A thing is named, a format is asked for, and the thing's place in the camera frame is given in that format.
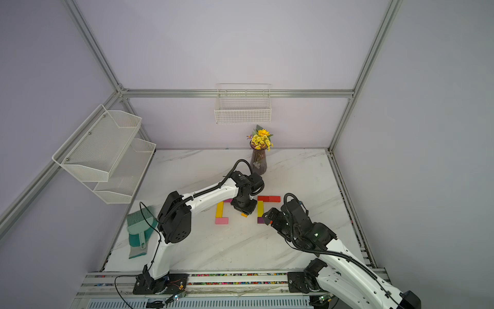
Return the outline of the lime yellow long block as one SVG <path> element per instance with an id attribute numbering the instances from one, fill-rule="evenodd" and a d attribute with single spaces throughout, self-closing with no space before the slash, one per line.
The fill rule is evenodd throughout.
<path id="1" fill-rule="evenodd" d="M 262 218 L 263 214 L 264 214 L 264 202 L 258 201 L 257 202 L 257 217 Z"/>

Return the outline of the dark red block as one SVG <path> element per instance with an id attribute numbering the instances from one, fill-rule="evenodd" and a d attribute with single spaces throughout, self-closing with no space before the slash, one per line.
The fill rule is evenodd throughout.
<path id="1" fill-rule="evenodd" d="M 258 196 L 257 197 L 257 200 L 258 201 L 261 201 L 261 202 L 269 202 L 270 201 L 270 197 L 269 196 Z"/>

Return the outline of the light red block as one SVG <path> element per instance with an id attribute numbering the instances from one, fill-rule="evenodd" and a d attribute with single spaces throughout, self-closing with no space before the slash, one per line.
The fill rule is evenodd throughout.
<path id="1" fill-rule="evenodd" d="M 280 203 L 281 202 L 281 197 L 280 196 L 270 196 L 269 201 L 271 203 Z"/>

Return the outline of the pink block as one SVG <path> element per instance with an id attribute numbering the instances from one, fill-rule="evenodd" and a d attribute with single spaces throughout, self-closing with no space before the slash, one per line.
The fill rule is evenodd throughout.
<path id="1" fill-rule="evenodd" d="M 229 218 L 215 218 L 215 224 L 216 225 L 228 225 L 229 223 Z"/>

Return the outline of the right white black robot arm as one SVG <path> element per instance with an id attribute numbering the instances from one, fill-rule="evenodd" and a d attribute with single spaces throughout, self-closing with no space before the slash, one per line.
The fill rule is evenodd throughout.
<path id="1" fill-rule="evenodd" d="M 351 308 L 420 308 L 412 291 L 402 292 L 363 264 L 329 227 L 313 222 L 298 199 L 262 216 L 287 244 L 315 255 L 301 272 L 288 273 L 292 293 L 329 292 Z"/>

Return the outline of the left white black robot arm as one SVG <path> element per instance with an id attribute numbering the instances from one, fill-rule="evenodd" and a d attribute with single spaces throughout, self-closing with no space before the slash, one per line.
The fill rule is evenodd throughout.
<path id="1" fill-rule="evenodd" d="M 156 253 L 151 262 L 144 266 L 143 273 L 152 280 L 162 279 L 170 270 L 172 248 L 189 236 L 194 215 L 203 212 L 220 202 L 231 199 L 231 206 L 248 216 L 257 207 L 254 198 L 264 189 L 261 175 L 245 175 L 233 171 L 220 183 L 198 192 L 170 193 L 157 216 L 157 231 L 162 237 L 156 245 Z"/>

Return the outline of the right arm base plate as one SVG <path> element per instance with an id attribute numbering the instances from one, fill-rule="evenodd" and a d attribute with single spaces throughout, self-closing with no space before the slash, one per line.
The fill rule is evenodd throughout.
<path id="1" fill-rule="evenodd" d="M 325 292 L 313 275 L 304 272 L 288 272 L 287 277 L 290 293 L 308 294 L 311 292 Z"/>

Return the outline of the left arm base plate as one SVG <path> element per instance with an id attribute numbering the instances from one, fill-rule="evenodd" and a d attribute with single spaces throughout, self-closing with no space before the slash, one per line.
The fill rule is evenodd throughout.
<path id="1" fill-rule="evenodd" d="M 168 274 L 160 279 L 153 279 L 149 274 L 136 277 L 134 295 L 175 295 L 182 292 L 188 282 L 188 274 Z"/>

